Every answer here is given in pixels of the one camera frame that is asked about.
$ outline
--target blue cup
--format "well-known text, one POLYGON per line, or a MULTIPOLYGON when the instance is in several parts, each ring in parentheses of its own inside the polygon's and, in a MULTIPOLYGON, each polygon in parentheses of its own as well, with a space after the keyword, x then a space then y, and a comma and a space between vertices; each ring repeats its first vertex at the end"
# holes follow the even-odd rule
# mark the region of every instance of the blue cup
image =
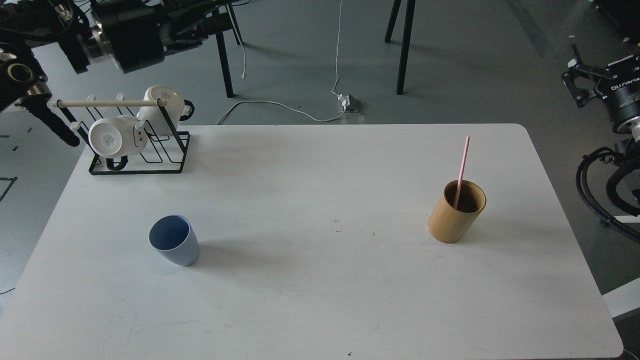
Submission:
POLYGON ((189 220, 169 215, 158 220, 149 232, 149 243, 172 263, 189 266, 200 255, 198 239, 189 220))

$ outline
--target pink straw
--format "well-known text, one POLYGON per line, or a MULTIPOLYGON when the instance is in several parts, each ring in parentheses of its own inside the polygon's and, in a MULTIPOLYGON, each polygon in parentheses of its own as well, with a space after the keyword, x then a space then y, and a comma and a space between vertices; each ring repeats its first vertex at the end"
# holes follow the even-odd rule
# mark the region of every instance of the pink straw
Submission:
POLYGON ((465 141, 465 151, 462 153, 462 165, 460 165, 460 175, 458 176, 458 187, 456 189, 456 197, 453 200, 453 208, 458 209, 458 200, 460 199, 460 190, 462 189, 462 174, 465 173, 465 163, 467 162, 467 151, 469 150, 469 136, 465 141))

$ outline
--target black chair leg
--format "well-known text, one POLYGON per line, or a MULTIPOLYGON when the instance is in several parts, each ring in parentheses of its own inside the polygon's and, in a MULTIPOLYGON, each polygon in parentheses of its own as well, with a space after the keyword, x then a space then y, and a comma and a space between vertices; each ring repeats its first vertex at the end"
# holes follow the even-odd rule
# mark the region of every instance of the black chair leg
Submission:
POLYGON ((231 20, 233 20, 233 24, 236 25, 232 28, 232 30, 234 31, 236 44, 240 46, 240 44, 243 43, 243 40, 242 40, 242 35, 240 34, 240 27, 238 26, 238 20, 236 20, 236 12, 234 11, 233 5, 227 4, 226 7, 227 7, 227 13, 229 13, 229 16, 231 16, 231 20))
POLYGON ((220 66, 222 67, 222 78, 225 81, 227 97, 235 97, 234 89, 231 85, 231 73, 229 71, 229 60, 227 59, 227 48, 225 47, 225 36, 222 32, 216 34, 218 43, 218 54, 220 55, 220 66))
POLYGON ((396 94, 398 95, 402 95, 404 92, 404 77, 406 75, 406 62, 409 58, 409 44, 411 42, 411 28, 413 27, 414 11, 415 0, 408 0, 406 4, 406 16, 404 18, 404 33, 402 37, 402 49, 400 52, 400 68, 398 70, 398 82, 396 86, 396 94))
POLYGON ((400 2, 402 0, 394 0, 394 6, 391 8, 391 16, 389 17, 389 24, 387 25, 387 34, 385 35, 385 42, 388 44, 391 42, 391 35, 394 33, 394 27, 396 26, 396 19, 398 18, 398 11, 400 10, 400 2))

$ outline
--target bamboo cup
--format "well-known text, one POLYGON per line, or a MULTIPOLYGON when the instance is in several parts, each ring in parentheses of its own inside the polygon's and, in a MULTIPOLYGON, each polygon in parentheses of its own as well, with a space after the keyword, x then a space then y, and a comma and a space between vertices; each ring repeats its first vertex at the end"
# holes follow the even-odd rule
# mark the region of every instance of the bamboo cup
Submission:
POLYGON ((443 243, 460 240, 486 205, 486 196, 480 186, 462 180, 458 208, 454 209, 457 185, 458 181, 454 180, 445 186, 427 224, 431 235, 443 243))

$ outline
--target mug handle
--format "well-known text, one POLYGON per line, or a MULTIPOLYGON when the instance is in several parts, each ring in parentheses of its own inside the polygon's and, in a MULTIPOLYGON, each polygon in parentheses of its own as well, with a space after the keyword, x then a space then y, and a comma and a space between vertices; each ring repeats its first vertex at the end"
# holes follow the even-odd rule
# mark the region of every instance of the mug handle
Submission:
POLYGON ((114 166, 113 159, 107 158, 107 168, 111 171, 120 171, 126 166, 127 162, 129 162, 129 158, 127 156, 122 156, 118 166, 114 166))
POLYGON ((185 99, 184 104, 185 106, 189 106, 189 112, 181 116, 180 121, 189 120, 189 118, 191 118, 191 116, 193 115, 193 110, 196 110, 196 107, 193 106, 193 103, 191 101, 185 99))

